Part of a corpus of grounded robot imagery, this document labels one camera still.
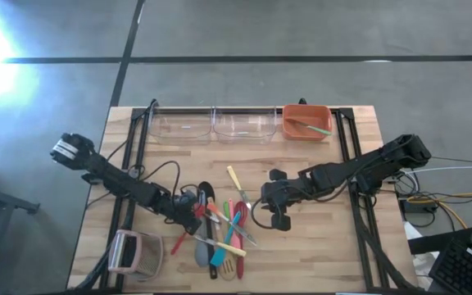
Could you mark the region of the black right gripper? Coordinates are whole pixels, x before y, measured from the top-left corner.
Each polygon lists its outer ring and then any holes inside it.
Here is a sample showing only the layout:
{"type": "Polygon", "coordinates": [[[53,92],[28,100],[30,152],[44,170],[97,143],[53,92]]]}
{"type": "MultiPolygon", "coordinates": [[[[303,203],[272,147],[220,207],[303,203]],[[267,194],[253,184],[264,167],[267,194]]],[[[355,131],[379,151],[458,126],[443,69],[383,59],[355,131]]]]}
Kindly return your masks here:
{"type": "Polygon", "coordinates": [[[270,182],[261,186],[261,202],[271,213],[271,227],[281,231],[291,229],[287,207],[302,199],[302,181],[288,179],[287,173],[278,169],[269,172],[270,182]]]}

